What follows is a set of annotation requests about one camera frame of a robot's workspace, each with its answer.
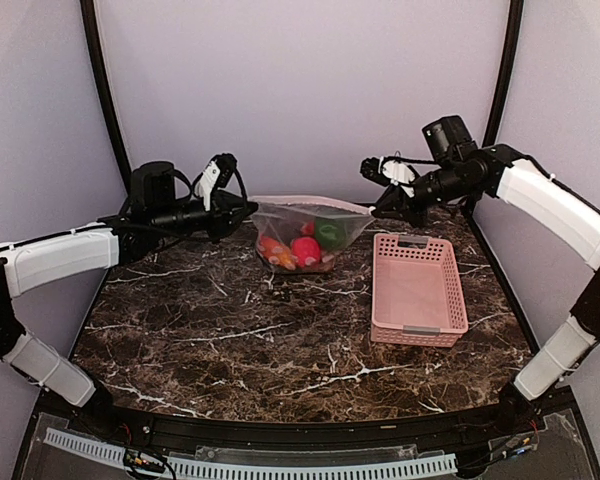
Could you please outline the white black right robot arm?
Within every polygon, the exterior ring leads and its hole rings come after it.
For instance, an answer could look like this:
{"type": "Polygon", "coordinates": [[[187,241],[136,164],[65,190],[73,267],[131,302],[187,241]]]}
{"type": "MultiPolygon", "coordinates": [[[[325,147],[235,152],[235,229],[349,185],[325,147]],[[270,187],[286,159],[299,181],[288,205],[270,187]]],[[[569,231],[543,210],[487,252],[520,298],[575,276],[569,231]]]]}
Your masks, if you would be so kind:
{"type": "Polygon", "coordinates": [[[600,344],[600,209],[548,173],[532,156],[497,144],[479,147],[458,115],[422,130],[433,170],[420,175],[416,161],[382,156],[362,161],[361,175],[384,187],[371,209],[377,218],[423,225],[427,211],[455,200],[499,199],[528,214],[579,255],[593,276],[567,320],[501,391],[490,413],[501,434],[514,432],[544,394],[600,344]]]}

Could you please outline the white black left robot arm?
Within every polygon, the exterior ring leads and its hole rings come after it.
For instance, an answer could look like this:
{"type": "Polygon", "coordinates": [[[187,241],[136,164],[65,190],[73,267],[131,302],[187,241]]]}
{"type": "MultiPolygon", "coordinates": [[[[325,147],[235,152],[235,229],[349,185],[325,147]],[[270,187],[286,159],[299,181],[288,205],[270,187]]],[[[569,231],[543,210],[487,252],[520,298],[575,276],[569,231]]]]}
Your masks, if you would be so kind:
{"type": "Polygon", "coordinates": [[[37,338],[14,313],[13,299],[56,280],[108,270],[144,259],[165,241],[218,242],[258,209],[245,191],[226,187],[241,177],[236,158],[214,156],[189,180],[170,161],[146,163],[131,173],[120,211],[74,229],[0,244],[0,361],[82,409],[100,436],[121,427],[120,412],[92,376],[37,338]]]}

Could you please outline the orange yellow mango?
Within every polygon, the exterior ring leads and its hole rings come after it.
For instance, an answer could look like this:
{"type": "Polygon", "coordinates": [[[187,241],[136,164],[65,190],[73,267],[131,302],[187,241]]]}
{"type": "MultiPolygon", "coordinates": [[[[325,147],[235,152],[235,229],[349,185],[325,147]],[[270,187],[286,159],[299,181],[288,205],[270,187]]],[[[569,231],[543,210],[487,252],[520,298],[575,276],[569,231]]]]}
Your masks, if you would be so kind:
{"type": "Polygon", "coordinates": [[[260,236],[256,248],[258,253],[273,266],[282,267],[289,271],[294,271],[297,268],[296,260],[290,248],[274,238],[260,236]]]}

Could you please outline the pink perforated plastic basket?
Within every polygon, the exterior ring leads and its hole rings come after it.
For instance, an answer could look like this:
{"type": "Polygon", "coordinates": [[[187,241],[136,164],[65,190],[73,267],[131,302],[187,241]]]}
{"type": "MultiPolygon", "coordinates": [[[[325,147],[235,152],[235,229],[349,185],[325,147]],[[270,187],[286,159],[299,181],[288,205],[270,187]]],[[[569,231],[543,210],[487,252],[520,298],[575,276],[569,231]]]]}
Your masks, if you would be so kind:
{"type": "Polygon", "coordinates": [[[378,233],[373,239],[373,342],[451,348],[468,331],[451,242],[378,233]]]}

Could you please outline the clear zip top bag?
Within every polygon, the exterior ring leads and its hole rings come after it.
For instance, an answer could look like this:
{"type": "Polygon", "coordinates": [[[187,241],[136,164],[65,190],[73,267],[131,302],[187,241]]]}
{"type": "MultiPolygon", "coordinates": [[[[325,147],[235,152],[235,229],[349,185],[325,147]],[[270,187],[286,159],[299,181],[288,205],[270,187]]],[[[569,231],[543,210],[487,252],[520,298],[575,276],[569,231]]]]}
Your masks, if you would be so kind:
{"type": "Polygon", "coordinates": [[[374,221],[369,207],[312,195],[262,195],[251,220],[255,251],[265,265],[284,274],[318,274],[374,221]]]}

